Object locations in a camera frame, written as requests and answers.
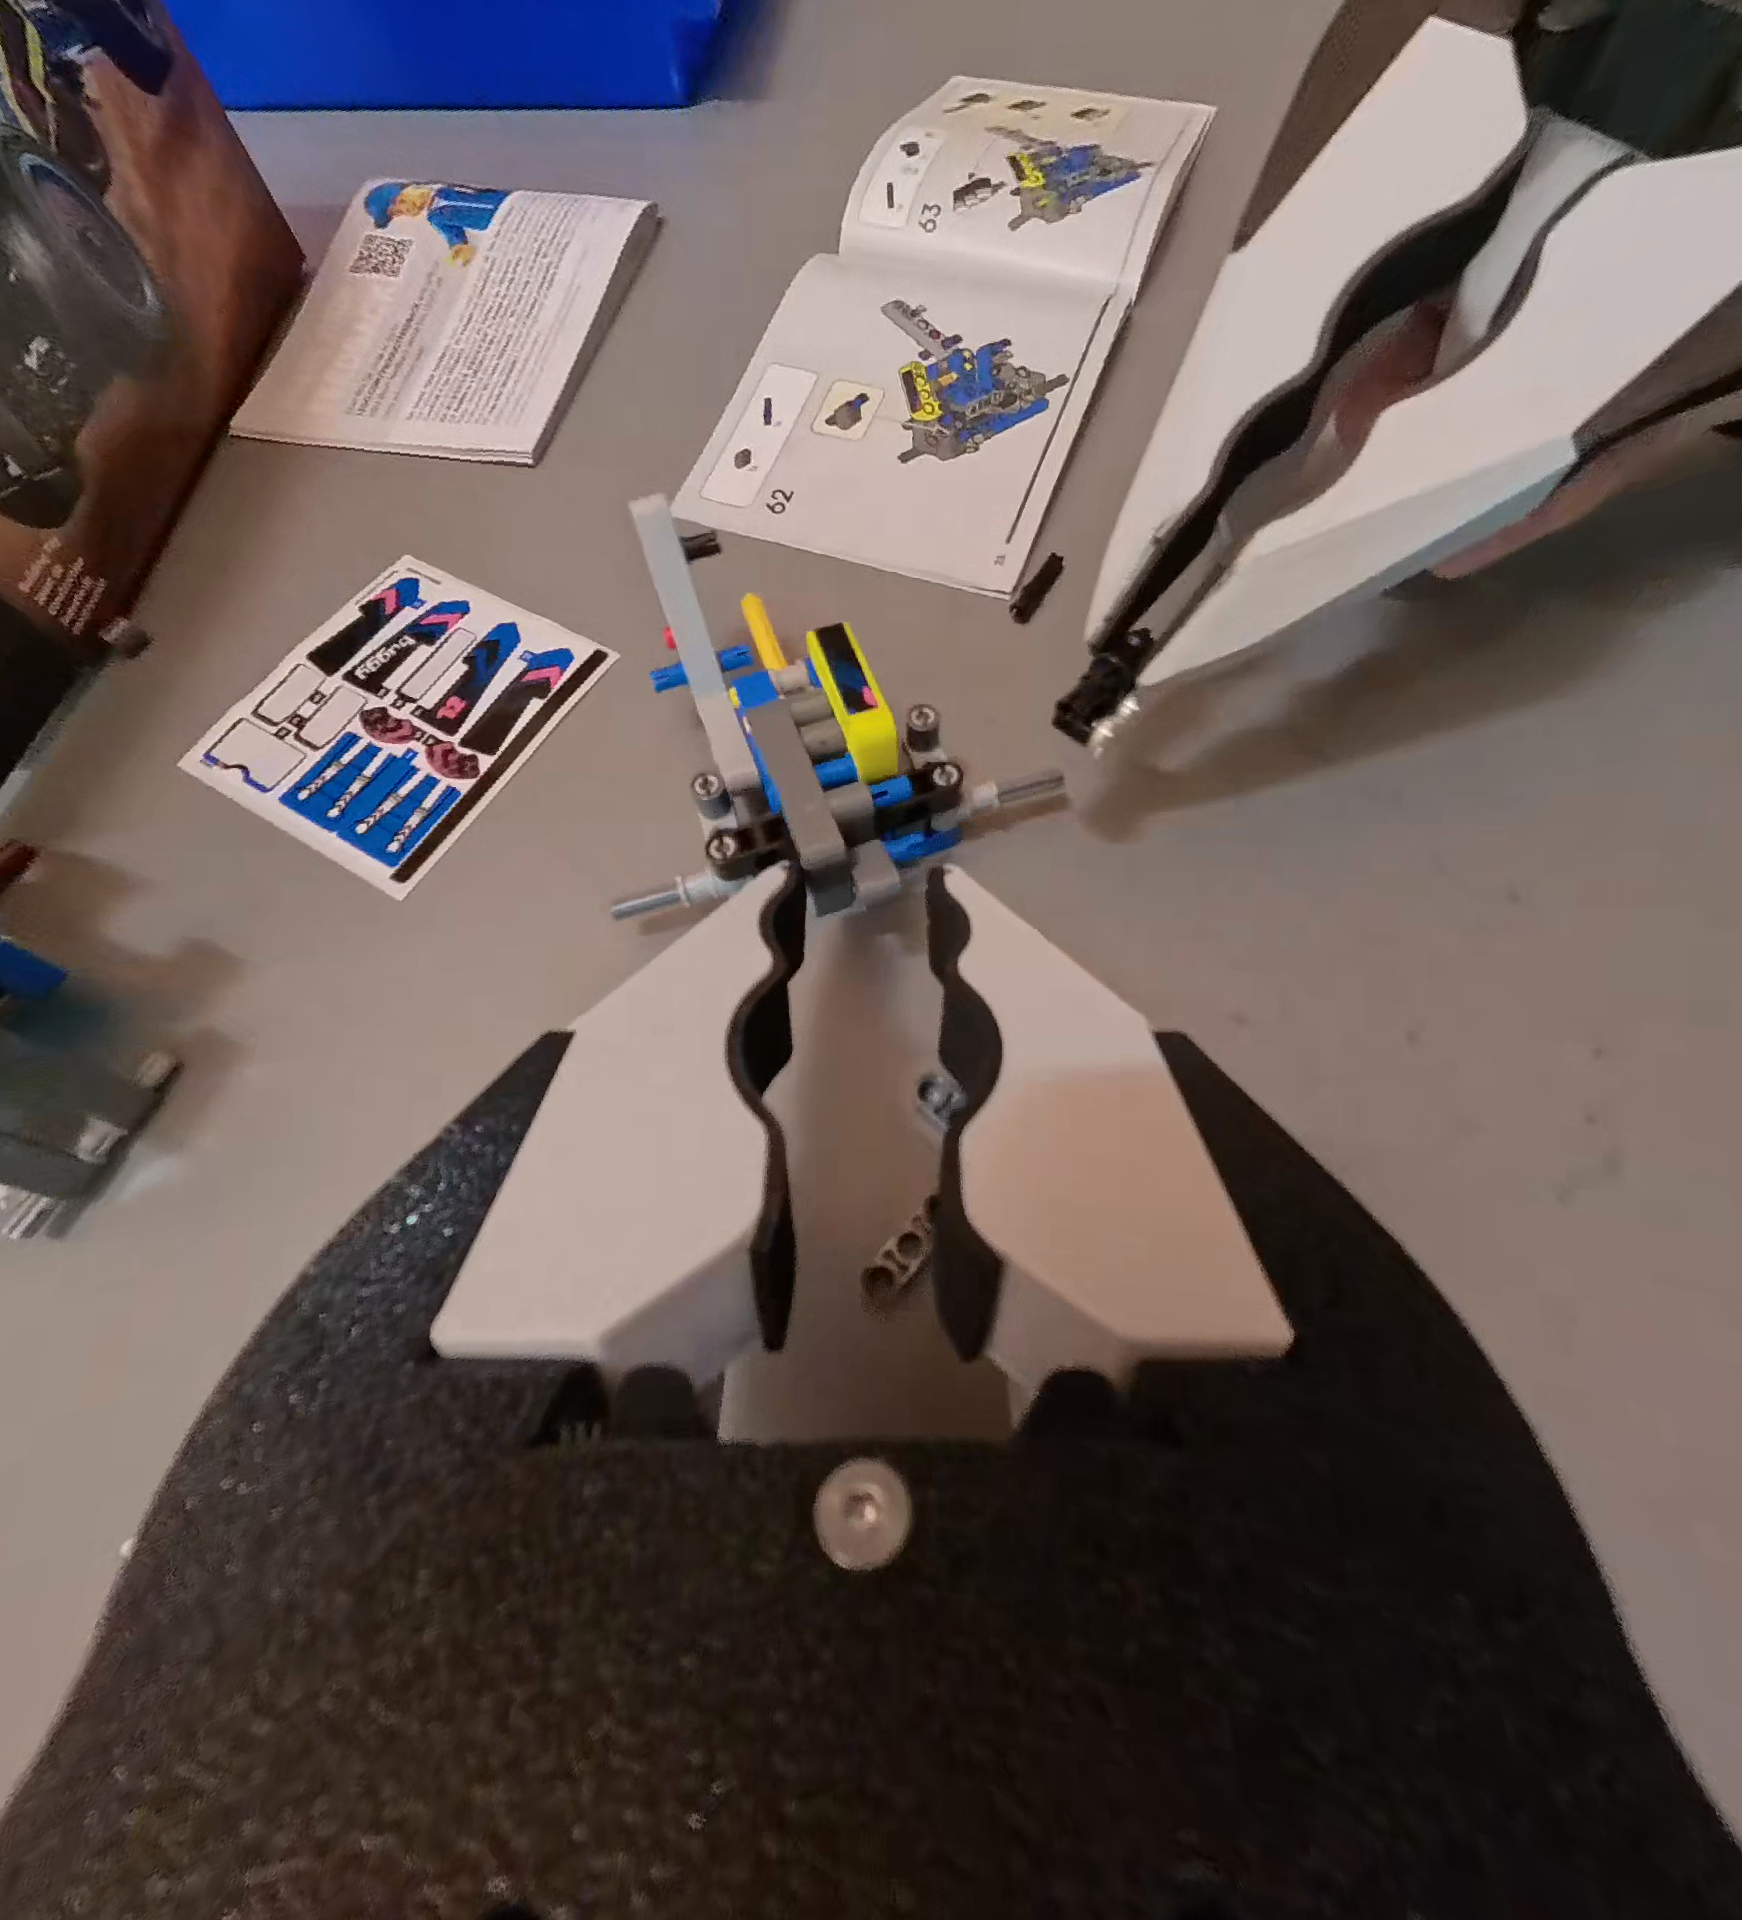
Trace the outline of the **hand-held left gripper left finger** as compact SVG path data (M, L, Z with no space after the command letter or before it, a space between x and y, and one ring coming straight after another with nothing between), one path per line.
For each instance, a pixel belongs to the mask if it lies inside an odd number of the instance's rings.
M567 1033L432 1322L447 1358L725 1372L789 1334L797 1233L766 1092L793 1053L797 867L750 881Z

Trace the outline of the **lego sticker sheet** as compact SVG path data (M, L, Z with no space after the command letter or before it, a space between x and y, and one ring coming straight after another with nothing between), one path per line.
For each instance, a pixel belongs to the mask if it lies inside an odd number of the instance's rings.
M406 898L617 664L403 555L295 640L182 771Z

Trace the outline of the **lego chassis assembly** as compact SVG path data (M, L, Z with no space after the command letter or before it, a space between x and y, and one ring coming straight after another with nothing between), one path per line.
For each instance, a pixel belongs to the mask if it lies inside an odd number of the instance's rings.
M0 845L0 911L38 848ZM165 1107L183 1061L105 1049L66 998L69 971L0 925L0 1235L62 1235Z

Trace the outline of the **blue yellow lego assembly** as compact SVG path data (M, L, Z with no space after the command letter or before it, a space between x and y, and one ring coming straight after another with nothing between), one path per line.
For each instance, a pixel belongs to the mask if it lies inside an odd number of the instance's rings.
M906 879L969 829L1064 802L1067 777L977 781L944 743L932 701L895 705L849 622L812 628L793 655L764 598L741 600L745 636L718 648L660 496L628 506L667 617L653 689L688 693L704 763L690 781L694 873L622 897L617 922L721 904L768 871L796 867L817 916L902 895Z

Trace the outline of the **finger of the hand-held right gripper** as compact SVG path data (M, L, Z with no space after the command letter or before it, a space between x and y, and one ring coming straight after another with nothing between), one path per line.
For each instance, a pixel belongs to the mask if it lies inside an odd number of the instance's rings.
M1742 286L1742 146L1594 161L1548 134L1459 280L1466 350L1378 414L1357 450L1287 468L1219 520L1214 560L1144 617L1157 645L1112 711L1136 732L1176 686L1316 611L1390 588L1556 491L1591 420Z
M1527 139L1515 14L1338 14L1194 323L1107 549L1092 660L1144 660L1325 486L1340 363L1456 274Z

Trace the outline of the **dark grey lego beam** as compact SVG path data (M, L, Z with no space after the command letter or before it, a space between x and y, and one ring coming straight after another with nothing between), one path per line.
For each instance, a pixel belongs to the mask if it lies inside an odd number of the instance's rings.
M937 1210L940 1199L932 1192L866 1263L859 1296L868 1309L894 1309L932 1267Z

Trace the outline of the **open lego instruction booklet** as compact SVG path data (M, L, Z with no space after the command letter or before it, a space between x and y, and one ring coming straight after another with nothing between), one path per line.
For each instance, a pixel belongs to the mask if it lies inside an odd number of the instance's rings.
M1010 598L1213 120L941 83L864 162L675 515Z

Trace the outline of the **person's right hand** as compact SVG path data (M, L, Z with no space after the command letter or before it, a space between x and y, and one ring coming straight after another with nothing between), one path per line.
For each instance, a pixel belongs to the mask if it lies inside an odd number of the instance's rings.
M1641 486L1472 572L1414 586L1464 595L1615 594L1742 570L1742 438L1710 436Z

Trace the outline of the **lego set box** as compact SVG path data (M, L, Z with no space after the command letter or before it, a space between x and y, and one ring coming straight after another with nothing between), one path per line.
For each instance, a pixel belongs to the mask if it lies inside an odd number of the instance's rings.
M165 4L0 2L0 793L132 648L303 270Z

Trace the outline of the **white safety leaflet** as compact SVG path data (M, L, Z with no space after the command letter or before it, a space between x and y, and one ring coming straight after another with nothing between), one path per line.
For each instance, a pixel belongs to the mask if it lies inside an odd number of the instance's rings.
M535 465L660 223L628 198L371 180L231 431Z

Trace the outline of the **blue plastic bin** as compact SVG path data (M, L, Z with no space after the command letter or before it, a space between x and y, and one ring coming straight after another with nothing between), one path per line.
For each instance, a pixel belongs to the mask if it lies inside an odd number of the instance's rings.
M734 2L171 2L238 111L686 108Z

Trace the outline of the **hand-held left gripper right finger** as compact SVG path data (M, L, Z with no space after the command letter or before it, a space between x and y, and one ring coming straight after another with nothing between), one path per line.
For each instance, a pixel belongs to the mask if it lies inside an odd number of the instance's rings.
M1290 1351L1292 1326L1166 1057L1166 1034L979 881L928 881L940 1142L932 1296L1015 1388L1064 1371Z

